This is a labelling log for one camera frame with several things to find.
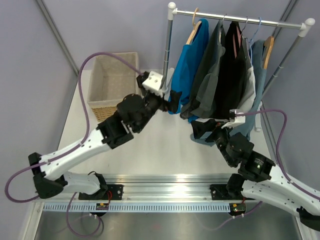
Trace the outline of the light wooden hanger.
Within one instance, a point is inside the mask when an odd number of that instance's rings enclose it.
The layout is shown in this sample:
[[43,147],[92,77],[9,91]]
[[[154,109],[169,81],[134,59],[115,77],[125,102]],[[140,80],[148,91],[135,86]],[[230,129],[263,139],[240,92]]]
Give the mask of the light wooden hanger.
[[192,15],[192,27],[193,27],[193,29],[192,29],[192,31],[191,31],[191,33],[190,33],[190,35],[189,35],[189,37],[188,37],[188,39],[187,39],[187,41],[186,41],[186,45],[190,45],[192,42],[193,42],[193,40],[194,40],[194,38],[195,38],[195,36],[196,36],[196,34],[197,34],[197,32],[198,32],[198,28],[201,26],[201,24],[202,24],[202,21],[201,20],[199,20],[197,23],[195,23],[195,17],[196,17],[196,13],[199,11],[199,8],[197,7],[195,10],[194,10],[194,13],[193,13],[193,15]]

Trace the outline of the bright blue t shirt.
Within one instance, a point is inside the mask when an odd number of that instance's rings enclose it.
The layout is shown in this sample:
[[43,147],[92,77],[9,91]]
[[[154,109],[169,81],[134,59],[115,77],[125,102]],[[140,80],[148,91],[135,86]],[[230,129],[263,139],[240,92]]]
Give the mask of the bright blue t shirt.
[[189,102],[194,78],[209,42],[209,23],[204,18],[201,18],[200,21],[202,24],[193,42],[190,45],[185,44],[182,48],[171,80],[170,90],[182,92],[179,100],[179,113],[181,108]]

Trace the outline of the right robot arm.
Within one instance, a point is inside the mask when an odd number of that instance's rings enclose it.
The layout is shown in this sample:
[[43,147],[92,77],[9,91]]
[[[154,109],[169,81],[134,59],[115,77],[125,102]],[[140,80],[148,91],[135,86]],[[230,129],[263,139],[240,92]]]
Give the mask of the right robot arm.
[[199,140],[205,134],[206,143],[214,143],[227,165],[237,168],[223,192],[232,199],[255,199],[285,210],[305,226],[320,229],[320,193],[310,188],[312,196],[304,192],[308,186],[296,187],[278,164],[254,151],[254,144],[241,133],[230,135],[221,122],[191,122],[193,136]]

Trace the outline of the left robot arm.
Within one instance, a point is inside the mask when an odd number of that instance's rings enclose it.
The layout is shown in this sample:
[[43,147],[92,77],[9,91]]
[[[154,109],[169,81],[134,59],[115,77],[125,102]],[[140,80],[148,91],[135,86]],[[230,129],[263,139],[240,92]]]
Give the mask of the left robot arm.
[[116,106],[114,114],[100,122],[83,140],[53,153],[28,156],[33,167],[33,182],[41,199],[61,193],[78,193],[80,200],[102,200],[108,185],[100,173],[79,174],[70,169],[98,154],[113,150],[140,133],[157,110],[175,113],[181,92],[170,92],[170,101],[147,91],[144,97],[127,95]]

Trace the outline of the white plastic hanger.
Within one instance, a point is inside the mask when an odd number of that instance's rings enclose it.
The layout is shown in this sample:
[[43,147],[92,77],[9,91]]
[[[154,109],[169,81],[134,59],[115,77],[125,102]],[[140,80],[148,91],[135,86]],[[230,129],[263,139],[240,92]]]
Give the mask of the white plastic hanger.
[[228,14],[226,13],[224,16],[223,16],[223,18],[222,18],[222,20],[221,20],[221,26],[220,26],[220,32],[219,32],[219,42],[221,43],[221,39],[222,39],[222,33],[225,31],[224,30],[224,21],[225,21],[225,17],[227,16]]

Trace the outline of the dark grey t shirt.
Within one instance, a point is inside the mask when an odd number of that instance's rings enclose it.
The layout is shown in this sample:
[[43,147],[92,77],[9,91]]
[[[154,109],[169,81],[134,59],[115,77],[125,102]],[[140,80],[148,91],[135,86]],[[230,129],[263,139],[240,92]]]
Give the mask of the dark grey t shirt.
[[223,21],[219,20],[195,74],[189,101],[181,108],[180,117],[182,119],[195,117],[206,119],[213,113],[221,59],[226,52],[225,37]]

